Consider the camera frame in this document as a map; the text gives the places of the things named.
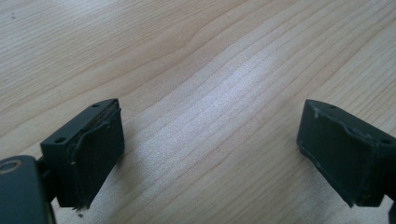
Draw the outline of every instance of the round hole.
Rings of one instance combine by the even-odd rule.
[[[62,142],[64,142],[64,140],[66,140],[66,138],[60,137],[60,138],[55,139],[55,143],[62,143]]]
[[[0,165],[0,175],[12,172],[22,164],[22,161],[7,161]]]
[[[382,139],[381,142],[382,142],[383,144],[387,144],[387,145],[390,144],[390,140],[388,140],[388,139]]]

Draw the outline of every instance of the light wood surface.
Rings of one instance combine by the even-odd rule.
[[[125,155],[58,223],[388,222],[295,139],[306,98],[396,135],[396,1],[7,0],[0,22],[0,158],[120,98]]]

